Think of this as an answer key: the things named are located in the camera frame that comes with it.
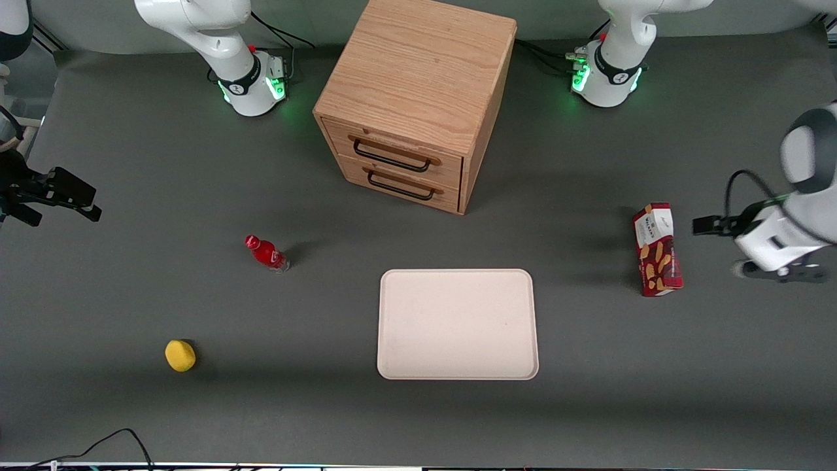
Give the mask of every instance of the red box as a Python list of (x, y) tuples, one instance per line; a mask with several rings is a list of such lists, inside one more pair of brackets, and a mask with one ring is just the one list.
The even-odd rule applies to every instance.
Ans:
[(642, 276), (642, 295), (663, 296), (683, 287), (675, 254), (675, 226), (671, 205), (651, 203), (634, 216), (636, 253)]

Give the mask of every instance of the green indicator light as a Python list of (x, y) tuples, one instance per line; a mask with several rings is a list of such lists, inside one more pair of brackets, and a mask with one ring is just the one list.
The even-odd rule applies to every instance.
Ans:
[(587, 78), (590, 76), (590, 66), (585, 65), (581, 70), (576, 72), (576, 75), (577, 77), (573, 79), (573, 89), (575, 91), (582, 91), (587, 84)]
[(630, 86), (630, 90), (636, 90), (636, 86), (639, 84), (639, 76), (642, 75), (642, 67), (639, 68), (636, 72), (636, 77), (634, 77), (634, 84)]
[(270, 93), (273, 94), (273, 97), (279, 101), (285, 98), (285, 81), (280, 79), (271, 79), (270, 77), (265, 77), (264, 82), (267, 84), (268, 88), (270, 88)]
[(223, 88), (223, 85), (221, 85), (220, 80), (218, 81), (218, 88), (220, 88), (223, 92), (223, 100), (229, 103), (229, 96), (227, 96), (227, 91)]

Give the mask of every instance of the cable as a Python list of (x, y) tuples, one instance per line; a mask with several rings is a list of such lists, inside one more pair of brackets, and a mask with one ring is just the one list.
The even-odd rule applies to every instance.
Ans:
[[(743, 168), (738, 170), (737, 172), (733, 173), (730, 176), (730, 179), (727, 181), (727, 190), (724, 192), (724, 218), (727, 219), (730, 217), (730, 197), (732, 196), (732, 185), (735, 183), (735, 179), (738, 178), (739, 175), (747, 175), (755, 184), (758, 186), (762, 193), (765, 194), (770, 199), (776, 199), (778, 196), (776, 195), (773, 190), (770, 189), (767, 183), (758, 176), (757, 173), (753, 172), (752, 170), (748, 170)], [(808, 237), (821, 242), (827, 246), (837, 246), (837, 241), (832, 241), (827, 237), (823, 237), (820, 234), (817, 234), (813, 230), (809, 229), (806, 225), (800, 223), (796, 217), (791, 215), (785, 208), (783, 204), (778, 204), (779, 210), (782, 211), (782, 214), (788, 218), (794, 225), (796, 225), (802, 232), (805, 233)]]
[(140, 445), (140, 449), (142, 450), (142, 456), (146, 459), (146, 463), (148, 464), (148, 471), (153, 471), (154, 466), (151, 463), (151, 457), (148, 456), (148, 450), (146, 450), (146, 446), (142, 443), (142, 440), (140, 440), (140, 438), (136, 435), (136, 432), (134, 432), (130, 428), (120, 428), (116, 432), (113, 432), (112, 434), (108, 435), (107, 437), (104, 437), (104, 438), (100, 439), (99, 441), (97, 441), (96, 443), (93, 443), (86, 450), (84, 450), (84, 452), (82, 452), (81, 454), (67, 454), (67, 455), (64, 455), (64, 456), (57, 456), (55, 458), (45, 459), (44, 461), (41, 461), (39, 463), (35, 463), (35, 464), (30, 465), (30, 466), (27, 466), (26, 468), (23, 469), (23, 471), (30, 471), (33, 468), (37, 468), (38, 466), (43, 466), (46, 463), (49, 463), (51, 461), (64, 461), (65, 459), (81, 458), (81, 457), (85, 456), (87, 453), (90, 453), (90, 451), (92, 451), (93, 448), (96, 448), (100, 443), (102, 443), (102, 442), (106, 441), (107, 439), (113, 437), (114, 435), (118, 434), (119, 432), (128, 432), (134, 437), (134, 440), (136, 440), (136, 443)]
[(18, 119), (15, 118), (14, 115), (12, 113), (10, 113), (9, 110), (7, 110), (5, 106), (2, 106), (2, 105), (0, 105), (0, 114), (3, 114), (3, 116), (5, 116), (6, 119), (8, 119), (8, 121), (12, 123), (12, 127), (14, 128), (14, 136), (19, 141), (22, 141), (23, 140), (23, 126), (21, 126)]
[[(270, 26), (269, 24), (262, 21), (262, 19), (259, 18), (255, 13), (251, 13), (251, 16), (253, 18), (255, 18), (255, 20), (258, 21), (259, 23), (262, 23), (264, 25), (264, 27), (267, 28), (267, 30), (270, 31), (275, 37), (281, 39), (283, 43), (288, 45), (288, 47), (290, 48), (290, 73), (287, 74), (286, 78), (288, 80), (294, 78), (294, 72), (296, 71), (296, 65), (295, 65), (296, 64), (296, 47), (293, 44), (291, 44), (290, 41), (285, 39), (285, 36), (282, 36), (282, 34), (287, 34), (288, 36), (290, 36), (292, 38), (297, 38), (297, 37), (294, 36), (293, 34), (286, 33), (285, 31), (282, 31), (281, 29)], [(315, 48), (314, 44), (311, 44), (308, 41), (305, 41), (305, 42), (310, 44), (312, 48)]]
[(606, 22), (602, 23), (602, 25), (601, 25), (601, 26), (599, 26), (597, 30), (593, 31), (593, 34), (590, 34), (590, 38), (589, 38), (588, 40), (589, 40), (589, 41), (594, 40), (594, 39), (596, 38), (596, 34), (598, 34), (598, 32), (599, 32), (599, 31), (601, 31), (602, 29), (604, 29), (604, 27), (605, 27), (605, 26), (607, 26), (607, 25), (608, 25), (608, 23), (610, 23), (610, 18), (608, 18), (608, 21), (606, 21)]
[(546, 59), (544, 59), (544, 58), (542, 58), (540, 55), (538, 55), (538, 53), (537, 53), (534, 49), (530, 49), (530, 48), (528, 47), (529, 45), (533, 45), (533, 46), (534, 46), (534, 44), (529, 44), (529, 43), (527, 43), (526, 41), (520, 41), (520, 42), (518, 42), (518, 41), (520, 41), (520, 40), (519, 40), (519, 39), (515, 39), (515, 43), (516, 43), (516, 44), (519, 44), (520, 46), (523, 46), (523, 48), (524, 48), (524, 49), (526, 49), (527, 51), (529, 51), (529, 53), (531, 53), (532, 57), (534, 57), (534, 58), (535, 58), (535, 59), (537, 59), (539, 62), (541, 62), (541, 64), (544, 64), (546, 67), (548, 67), (548, 68), (550, 68), (550, 69), (552, 69), (552, 70), (555, 70), (556, 72), (559, 72), (561, 75), (566, 75), (566, 74), (568, 73), (568, 70), (567, 70), (567, 69), (562, 69), (562, 68), (560, 68), (560, 67), (558, 67), (558, 66), (556, 66), (556, 65), (550, 64), (550, 63), (549, 63)]
[(54, 38), (54, 37), (52, 37), (51, 35), (47, 34), (46, 30), (44, 30), (43, 28), (41, 28), (40, 26), (38, 26), (38, 24), (37, 24), (37, 23), (34, 23), (34, 24), (33, 24), (33, 26), (34, 26), (34, 27), (35, 27), (35, 29), (36, 29), (39, 33), (41, 33), (41, 35), (43, 35), (43, 36), (44, 36), (44, 37), (45, 37), (45, 38), (46, 38), (46, 39), (47, 39), (50, 43), (54, 44), (54, 45), (55, 45), (55, 47), (56, 47), (58, 50), (67, 50), (64, 46), (62, 46), (62, 45), (58, 42), (58, 40), (57, 40), (56, 38)]
[(253, 17), (253, 19), (258, 21), (259, 23), (262, 23), (267, 29), (275, 31), (276, 33), (284, 34), (285, 36), (290, 36), (293, 39), (296, 39), (296, 40), (302, 41), (305, 44), (308, 44), (309, 46), (311, 46), (312, 49), (316, 49), (316, 46), (311, 41), (309, 41), (307, 39), (300, 38), (299, 36), (294, 36), (294, 34), (288, 33), (287, 31), (282, 31), (281, 29), (276, 28), (275, 26), (267, 24), (264, 20), (262, 20), (262, 18), (259, 18), (259, 15), (257, 15), (257, 14), (255, 14), (253, 12), (250, 12), (250, 16)]
[(548, 50), (542, 48), (541, 46), (530, 43), (529, 41), (524, 41), (523, 39), (515, 39), (515, 44), (519, 44), (519, 45), (523, 46), (524, 48), (531, 49), (535, 52), (541, 53), (541, 54), (549, 56), (549, 57), (564, 59), (564, 54), (559, 54), (559, 53), (555, 53), (555, 52), (552, 52), (552, 51), (548, 51)]
[(38, 39), (38, 38), (36, 38), (36, 37), (34, 37), (34, 36), (33, 36), (33, 37), (32, 37), (32, 41), (34, 41), (34, 42), (36, 42), (36, 43), (40, 44), (40, 46), (41, 46), (42, 48), (44, 48), (44, 50), (45, 50), (45, 51), (47, 51), (48, 53), (50, 53), (50, 54), (55, 54), (55, 51), (53, 51), (52, 49), (48, 48), (48, 47), (47, 47), (47, 45), (46, 45), (46, 44), (44, 44), (44, 43), (43, 43), (40, 39)]

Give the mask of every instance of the drawer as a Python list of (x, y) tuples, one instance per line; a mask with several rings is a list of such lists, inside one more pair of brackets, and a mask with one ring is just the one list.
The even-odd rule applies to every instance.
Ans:
[(408, 179), (402, 175), (373, 168), (356, 158), (338, 156), (337, 163), (340, 164), (346, 180), (354, 184), (450, 213), (456, 213), (459, 208), (460, 193), (456, 189)]
[(374, 165), (384, 172), (458, 189), (462, 158), (400, 142), (361, 127), (322, 118), (331, 143), (343, 157)]

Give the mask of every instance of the bottle cap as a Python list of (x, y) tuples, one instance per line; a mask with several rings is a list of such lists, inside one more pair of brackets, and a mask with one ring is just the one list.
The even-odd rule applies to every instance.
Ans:
[(244, 239), (244, 244), (247, 248), (253, 250), (261, 244), (261, 241), (259, 240), (259, 237), (256, 237), (255, 235), (248, 235), (247, 238)]

